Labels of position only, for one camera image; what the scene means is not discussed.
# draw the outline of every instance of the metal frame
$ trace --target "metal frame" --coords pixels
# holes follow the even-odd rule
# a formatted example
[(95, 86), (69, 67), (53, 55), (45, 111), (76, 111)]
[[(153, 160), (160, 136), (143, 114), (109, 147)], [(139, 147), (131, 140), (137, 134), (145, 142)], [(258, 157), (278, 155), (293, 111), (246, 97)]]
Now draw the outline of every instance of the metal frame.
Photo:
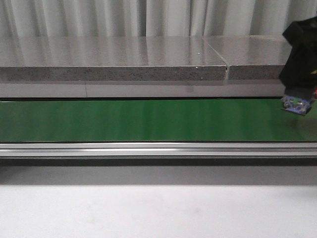
[(0, 144), (0, 158), (72, 157), (133, 158), (317, 158), (315, 142), (126, 142), (126, 143), (8, 143)]

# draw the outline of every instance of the conveyor belt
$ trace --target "conveyor belt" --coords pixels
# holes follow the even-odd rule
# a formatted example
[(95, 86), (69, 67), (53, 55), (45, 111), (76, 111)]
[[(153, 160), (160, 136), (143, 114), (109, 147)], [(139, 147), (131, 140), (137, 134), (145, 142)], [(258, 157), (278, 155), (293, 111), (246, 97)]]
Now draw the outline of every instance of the conveyor belt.
[(317, 110), (280, 99), (0, 103), (2, 158), (315, 158)]

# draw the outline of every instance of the curtain fold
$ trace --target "curtain fold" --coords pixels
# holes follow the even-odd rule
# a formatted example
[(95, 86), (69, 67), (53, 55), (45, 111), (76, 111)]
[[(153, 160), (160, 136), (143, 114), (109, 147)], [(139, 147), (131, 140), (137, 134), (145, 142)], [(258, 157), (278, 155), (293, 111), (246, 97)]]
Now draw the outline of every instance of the curtain fold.
[(0, 37), (280, 34), (316, 0), (0, 0)]

